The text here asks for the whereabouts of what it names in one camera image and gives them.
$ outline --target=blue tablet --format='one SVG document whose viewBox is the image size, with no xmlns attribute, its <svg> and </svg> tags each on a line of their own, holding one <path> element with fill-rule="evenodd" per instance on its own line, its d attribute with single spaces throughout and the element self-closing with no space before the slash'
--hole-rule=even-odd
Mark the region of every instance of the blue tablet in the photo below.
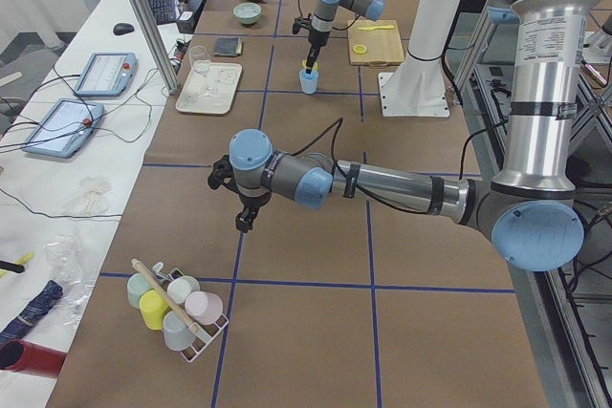
<svg viewBox="0 0 612 408">
<path fill-rule="evenodd" d="M 70 158 L 89 139 L 104 115 L 98 102 L 60 99 L 28 136 L 24 152 Z"/>
<path fill-rule="evenodd" d="M 75 87 L 80 97 L 116 97 L 129 84 L 136 71 L 133 53 L 94 53 Z"/>
</svg>

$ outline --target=yellow cup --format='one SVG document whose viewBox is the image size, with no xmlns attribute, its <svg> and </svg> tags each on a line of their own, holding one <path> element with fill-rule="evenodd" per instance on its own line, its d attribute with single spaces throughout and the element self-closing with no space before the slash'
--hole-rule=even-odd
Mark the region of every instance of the yellow cup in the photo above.
<svg viewBox="0 0 612 408">
<path fill-rule="evenodd" d="M 156 291 L 150 290 L 141 296 L 139 307 L 144 324 L 149 329 L 161 330 L 164 327 L 164 316 L 170 307 Z"/>
</svg>

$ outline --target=wooden cutting board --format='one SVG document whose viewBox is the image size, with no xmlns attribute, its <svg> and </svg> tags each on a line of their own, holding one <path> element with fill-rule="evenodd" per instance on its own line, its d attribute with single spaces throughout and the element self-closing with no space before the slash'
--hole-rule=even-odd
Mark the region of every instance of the wooden cutting board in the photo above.
<svg viewBox="0 0 612 408">
<path fill-rule="evenodd" d="M 391 30 L 360 31 L 363 26 L 393 25 Z M 353 51 L 354 45 L 365 45 L 365 54 Z M 370 21 L 360 19 L 348 30 L 348 53 L 351 64 L 360 65 L 399 65 L 404 62 L 404 47 L 394 19 Z"/>
</svg>

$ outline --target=keyboard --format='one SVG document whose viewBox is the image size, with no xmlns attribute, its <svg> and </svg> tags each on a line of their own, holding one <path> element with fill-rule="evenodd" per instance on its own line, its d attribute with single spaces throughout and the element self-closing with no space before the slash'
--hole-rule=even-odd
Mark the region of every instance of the keyboard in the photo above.
<svg viewBox="0 0 612 408">
<path fill-rule="evenodd" d="M 176 0 L 147 0 L 157 24 L 176 22 Z"/>
</svg>

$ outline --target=clear glass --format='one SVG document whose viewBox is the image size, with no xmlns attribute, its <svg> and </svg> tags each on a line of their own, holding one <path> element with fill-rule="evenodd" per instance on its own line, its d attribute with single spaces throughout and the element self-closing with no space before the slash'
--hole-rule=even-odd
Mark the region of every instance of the clear glass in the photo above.
<svg viewBox="0 0 612 408">
<path fill-rule="evenodd" d="M 208 77 L 208 73 L 210 72 L 210 64 L 212 63 L 210 53 L 206 47 L 198 45 L 195 47 L 189 47 L 188 54 L 191 69 L 193 69 L 193 72 L 200 74 L 206 81 L 206 86 L 202 92 L 202 95 L 214 96 L 215 90 L 210 84 L 210 78 Z"/>
</svg>

